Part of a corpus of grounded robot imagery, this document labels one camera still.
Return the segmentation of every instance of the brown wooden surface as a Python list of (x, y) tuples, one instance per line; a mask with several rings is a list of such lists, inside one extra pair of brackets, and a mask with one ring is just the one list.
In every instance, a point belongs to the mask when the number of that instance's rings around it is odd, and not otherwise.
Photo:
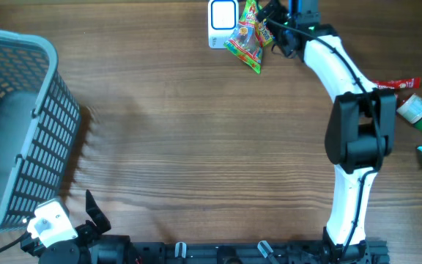
[[(422, 77), (422, 1), (320, 1), (372, 79)], [(257, 75), (207, 46), (207, 3), (0, 7), (0, 29), (47, 37), (83, 105), (61, 195), (74, 224), (88, 188), (133, 241), (320, 238), (333, 166), (331, 102), (298, 60), (264, 53)], [(392, 263), (422, 263), (422, 133), (397, 119), (372, 189), (368, 237)], [(17, 238), (0, 234), (0, 246)], [(19, 249), (0, 263), (36, 263)]]

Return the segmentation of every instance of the cable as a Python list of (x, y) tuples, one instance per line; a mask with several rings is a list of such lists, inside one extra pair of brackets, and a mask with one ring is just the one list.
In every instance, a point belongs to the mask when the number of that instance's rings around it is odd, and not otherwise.
[[(257, 8), (258, 12), (261, 10), (259, 3), (258, 3), (258, 0), (256, 0), (256, 8)], [(327, 42), (325, 42), (324, 40), (322, 40), (319, 37), (313, 36), (313, 35), (311, 35), (307, 32), (293, 28), (291, 26), (283, 25), (282, 23), (278, 23), (271, 18), (265, 18), (264, 21), (267, 21), (268, 23), (271, 23), (275, 26), (279, 26), (283, 29), (287, 29), (289, 31), (302, 34), (306, 37), (309, 37), (312, 40), (316, 40), (319, 43), (323, 44), (325, 47), (327, 47), (332, 53), (334, 53), (343, 62), (343, 64), (346, 66), (346, 68), (351, 73), (352, 77), (354, 78), (355, 83), (359, 86), (359, 88), (363, 92), (364, 99), (366, 100), (367, 105), (369, 107), (369, 114), (372, 116), (372, 120), (373, 120), (373, 123), (374, 123), (374, 132), (375, 132), (375, 136), (376, 136), (376, 139), (377, 139), (377, 160), (376, 160), (375, 167), (371, 171), (366, 172), (361, 177), (361, 179), (359, 179), (360, 187), (359, 187), (359, 192), (358, 192), (358, 203), (357, 203), (357, 206), (356, 206), (355, 218), (352, 222), (352, 228), (351, 228), (351, 231), (349, 232), (349, 236), (348, 236), (346, 246), (344, 246), (343, 252), (341, 253), (341, 256), (340, 256), (340, 258), (342, 258), (346, 254), (346, 251), (348, 250), (349, 244), (351, 243), (352, 236), (354, 235), (356, 228), (358, 227), (360, 208), (361, 208), (361, 205), (362, 205), (362, 198), (363, 198), (363, 191), (364, 191), (364, 183), (366, 182), (366, 178), (367, 178), (368, 175), (379, 171), (380, 167), (382, 166), (382, 162), (383, 162), (383, 158), (384, 158), (384, 155), (383, 155), (383, 152), (382, 152), (382, 139), (380, 137), (380, 129), (379, 129), (378, 120), (377, 120), (377, 113), (375, 112), (374, 105), (371, 102), (371, 99), (369, 98), (369, 94), (367, 93), (366, 89), (364, 88), (364, 86), (360, 82), (360, 79), (356, 76), (355, 71), (351, 68), (351, 65), (349, 65), (348, 61), (336, 50), (335, 47), (328, 44)]]
[(24, 234), (22, 234), (18, 239), (14, 240), (11, 243), (8, 243), (6, 246), (3, 246), (0, 248), (0, 253), (3, 251), (8, 250), (8, 248), (11, 248), (13, 246), (15, 246), (17, 243), (21, 242), (22, 240), (28, 238), (30, 236), (30, 233), (25, 232)]

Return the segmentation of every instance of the black cable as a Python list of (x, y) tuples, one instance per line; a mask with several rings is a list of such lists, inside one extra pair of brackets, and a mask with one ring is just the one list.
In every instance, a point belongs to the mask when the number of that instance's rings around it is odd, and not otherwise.
[(0, 248), (0, 253), (3, 251), (8, 250), (8, 248), (11, 248), (13, 246), (15, 246), (17, 243), (21, 242), (22, 240), (28, 238), (30, 236), (30, 233), (25, 232), (24, 234), (22, 234), (18, 239), (14, 240), (11, 243), (8, 243), (6, 246), (3, 246)]
[[(258, 12), (261, 10), (260, 6), (258, 4), (258, 0), (256, 0), (256, 8), (257, 8)], [(319, 43), (323, 44), (325, 47), (327, 47), (332, 53), (334, 53), (344, 63), (344, 65), (346, 66), (346, 68), (351, 73), (352, 77), (354, 78), (355, 83), (359, 86), (359, 88), (363, 92), (364, 98), (365, 98), (367, 105), (369, 107), (369, 114), (372, 116), (372, 120), (373, 120), (373, 123), (374, 123), (374, 132), (375, 132), (375, 136), (376, 136), (376, 139), (377, 139), (377, 160), (376, 160), (375, 167), (371, 171), (366, 172), (361, 177), (361, 179), (359, 179), (360, 187), (359, 187), (359, 192), (358, 192), (358, 204), (356, 206), (355, 218), (352, 222), (352, 228), (351, 228), (351, 231), (349, 232), (349, 236), (348, 236), (346, 246), (344, 246), (343, 252), (341, 253), (341, 257), (343, 257), (346, 254), (346, 251), (348, 250), (348, 246), (351, 243), (352, 236), (354, 235), (356, 228), (358, 227), (360, 208), (361, 208), (361, 205), (362, 205), (362, 202), (363, 202), (362, 197), (363, 197), (363, 191), (364, 191), (364, 183), (366, 182), (366, 178), (367, 178), (368, 175), (379, 171), (380, 167), (382, 166), (382, 162), (383, 162), (383, 158), (384, 158), (384, 155), (383, 155), (383, 152), (382, 152), (382, 139), (380, 137), (380, 129), (379, 129), (378, 120), (377, 120), (377, 113), (375, 112), (374, 105), (371, 102), (371, 99), (369, 98), (369, 94), (367, 93), (366, 89), (364, 88), (364, 86), (360, 82), (360, 79), (356, 76), (355, 71), (351, 68), (351, 65), (349, 65), (348, 61), (336, 50), (335, 47), (328, 44), (327, 42), (325, 42), (324, 40), (322, 40), (319, 37), (313, 36), (313, 35), (311, 35), (307, 32), (293, 28), (291, 26), (283, 25), (282, 23), (278, 23), (271, 18), (265, 18), (265, 20), (268, 23), (271, 23), (275, 26), (279, 26), (283, 29), (287, 29), (289, 31), (302, 34), (306, 37), (309, 37), (312, 40), (316, 40)]]

